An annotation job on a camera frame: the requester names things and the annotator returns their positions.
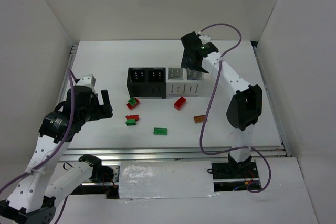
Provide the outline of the green lego plate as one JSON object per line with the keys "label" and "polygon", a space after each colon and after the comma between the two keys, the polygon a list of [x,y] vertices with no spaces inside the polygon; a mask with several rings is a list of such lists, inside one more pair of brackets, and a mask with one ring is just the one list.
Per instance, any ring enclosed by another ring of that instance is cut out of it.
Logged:
{"label": "green lego plate", "polygon": [[168,133],[167,128],[155,127],[153,129],[154,135],[167,135],[167,133]]}

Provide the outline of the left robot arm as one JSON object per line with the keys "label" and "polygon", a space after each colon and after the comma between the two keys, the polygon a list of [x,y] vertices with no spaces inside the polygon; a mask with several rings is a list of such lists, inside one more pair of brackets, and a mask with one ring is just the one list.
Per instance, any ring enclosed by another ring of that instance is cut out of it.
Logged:
{"label": "left robot arm", "polygon": [[26,171],[14,179],[11,195],[1,201],[1,216],[16,223],[51,223],[56,209],[81,183],[112,182],[114,171],[90,154],[55,182],[51,176],[75,134],[89,121],[110,118],[112,106],[107,90],[101,91],[103,104],[93,88],[74,86],[66,100],[47,114],[39,129],[39,138]]}

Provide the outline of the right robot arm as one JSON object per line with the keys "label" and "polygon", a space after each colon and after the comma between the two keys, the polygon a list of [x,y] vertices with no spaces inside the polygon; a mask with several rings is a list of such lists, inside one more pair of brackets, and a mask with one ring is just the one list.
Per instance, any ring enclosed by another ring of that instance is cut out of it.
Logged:
{"label": "right robot arm", "polygon": [[226,118],[235,129],[235,138],[228,152],[232,174],[243,173],[251,164],[251,138],[262,113],[262,89],[244,80],[225,60],[209,36],[191,32],[181,37],[184,48],[181,67],[209,73],[215,86],[221,86],[229,98]]}

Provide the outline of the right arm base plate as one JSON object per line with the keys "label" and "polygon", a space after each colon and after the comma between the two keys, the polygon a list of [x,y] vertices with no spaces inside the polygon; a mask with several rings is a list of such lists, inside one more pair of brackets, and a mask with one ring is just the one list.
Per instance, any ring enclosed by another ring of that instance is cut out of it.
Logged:
{"label": "right arm base plate", "polygon": [[212,174],[213,180],[248,181],[259,178],[255,162],[238,172],[231,171],[228,163],[211,163],[211,168],[207,172]]}

